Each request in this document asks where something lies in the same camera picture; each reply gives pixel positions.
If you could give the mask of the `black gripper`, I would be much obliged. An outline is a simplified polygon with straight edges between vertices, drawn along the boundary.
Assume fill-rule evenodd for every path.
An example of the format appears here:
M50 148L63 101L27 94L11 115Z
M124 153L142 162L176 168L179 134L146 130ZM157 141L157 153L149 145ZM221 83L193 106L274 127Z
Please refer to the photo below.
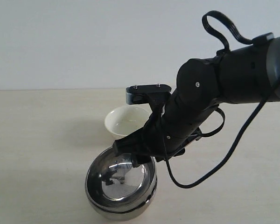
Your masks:
M218 104L196 110L186 106L177 93L173 93L164 107L140 128L128 136L115 140L113 149L116 156L131 154L133 168L164 159L176 151L182 143L218 108Z

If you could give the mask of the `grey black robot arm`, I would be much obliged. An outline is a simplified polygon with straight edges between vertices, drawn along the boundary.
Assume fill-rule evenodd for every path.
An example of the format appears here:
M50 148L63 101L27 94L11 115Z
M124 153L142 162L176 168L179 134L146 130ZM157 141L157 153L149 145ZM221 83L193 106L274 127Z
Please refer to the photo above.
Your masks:
M152 109L144 126L116 140L116 155L131 154L135 165L185 153L185 147L203 137L199 126L221 103L280 102L280 37L263 44L233 50L223 56L190 59L178 70L176 89L165 84L130 86L130 105L149 104Z

